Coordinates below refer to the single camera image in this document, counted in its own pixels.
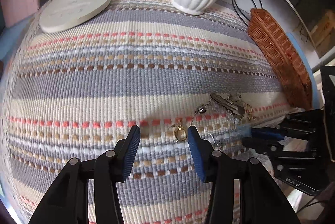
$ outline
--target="gold pendant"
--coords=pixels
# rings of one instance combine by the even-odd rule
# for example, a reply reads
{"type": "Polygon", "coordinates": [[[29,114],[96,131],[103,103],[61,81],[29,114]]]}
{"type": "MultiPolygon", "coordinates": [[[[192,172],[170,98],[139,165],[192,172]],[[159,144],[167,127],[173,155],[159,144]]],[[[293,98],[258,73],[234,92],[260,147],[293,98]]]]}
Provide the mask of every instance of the gold pendant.
{"type": "Polygon", "coordinates": [[[182,142],[187,139],[187,130],[182,125],[176,126],[175,138],[177,139],[178,142],[182,142]]]}

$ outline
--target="woven basket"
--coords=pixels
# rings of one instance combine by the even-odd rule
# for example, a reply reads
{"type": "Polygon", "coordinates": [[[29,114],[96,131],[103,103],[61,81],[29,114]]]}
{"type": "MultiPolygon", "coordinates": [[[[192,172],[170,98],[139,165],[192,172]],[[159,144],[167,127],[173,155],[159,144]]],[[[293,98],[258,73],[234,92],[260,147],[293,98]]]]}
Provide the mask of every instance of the woven basket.
{"type": "Polygon", "coordinates": [[[312,108],[312,83],[304,63],[277,21],[264,9],[251,9],[249,36],[279,78],[292,107],[312,108]]]}

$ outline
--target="blue surface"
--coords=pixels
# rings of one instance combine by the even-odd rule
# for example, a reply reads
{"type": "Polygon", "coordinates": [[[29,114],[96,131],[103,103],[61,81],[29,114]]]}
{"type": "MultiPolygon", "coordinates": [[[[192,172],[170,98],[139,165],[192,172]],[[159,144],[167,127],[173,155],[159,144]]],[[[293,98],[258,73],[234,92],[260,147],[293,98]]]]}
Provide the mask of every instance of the blue surface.
{"type": "Polygon", "coordinates": [[[311,79],[312,82],[312,91],[313,91],[313,100],[312,100],[312,107],[314,109],[320,109],[320,102],[319,102],[319,97],[318,97],[318,88],[316,87],[316,82],[313,76],[313,72],[311,67],[309,66],[309,63],[306,59],[306,56],[304,54],[304,52],[302,51],[302,49],[300,48],[298,42],[296,41],[296,39],[294,38],[293,34],[291,33],[286,33],[286,35],[288,36],[288,38],[290,39],[291,43],[293,44],[293,46],[295,47],[296,51],[298,52],[301,60],[303,61],[306,70],[309,74],[309,77],[311,79]]]}
{"type": "Polygon", "coordinates": [[[30,16],[10,28],[4,28],[0,34],[0,60],[6,64],[18,39],[22,38],[22,31],[27,27],[30,16]]]}

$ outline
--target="striped woven rug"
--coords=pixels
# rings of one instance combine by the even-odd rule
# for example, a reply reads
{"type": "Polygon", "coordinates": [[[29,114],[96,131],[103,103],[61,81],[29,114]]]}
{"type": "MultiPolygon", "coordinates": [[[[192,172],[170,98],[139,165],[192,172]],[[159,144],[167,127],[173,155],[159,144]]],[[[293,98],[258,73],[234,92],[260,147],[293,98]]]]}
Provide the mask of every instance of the striped woven rug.
{"type": "MultiPolygon", "coordinates": [[[[267,60],[224,2],[195,17],[170,0],[112,0],[90,21],[55,34],[40,30],[39,13],[3,81],[1,178],[26,222],[68,159],[96,158],[139,125],[132,173],[118,184],[125,222],[202,223],[211,184],[200,182],[187,141],[177,143],[171,126],[188,127],[211,92],[241,94],[253,124],[290,110],[267,60]]],[[[220,139],[229,156],[245,155],[243,132],[225,114],[208,111],[194,125],[202,138],[220,139]]],[[[236,222],[238,190],[234,211],[236,222]]]]}

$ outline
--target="round white base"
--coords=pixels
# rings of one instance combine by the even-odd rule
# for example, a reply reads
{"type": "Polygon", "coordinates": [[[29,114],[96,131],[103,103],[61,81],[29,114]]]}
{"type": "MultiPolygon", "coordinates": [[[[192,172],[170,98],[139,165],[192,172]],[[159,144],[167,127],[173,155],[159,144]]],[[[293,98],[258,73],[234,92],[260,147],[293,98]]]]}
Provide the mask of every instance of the round white base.
{"type": "Polygon", "coordinates": [[[178,10],[181,10],[182,12],[185,12],[187,14],[192,14],[192,15],[202,15],[204,11],[197,11],[197,10],[191,10],[184,8],[183,6],[178,5],[174,0],[171,0],[171,4],[178,10]]]}
{"type": "Polygon", "coordinates": [[[108,6],[111,0],[53,0],[42,12],[44,32],[64,31],[86,22],[108,6]]]}

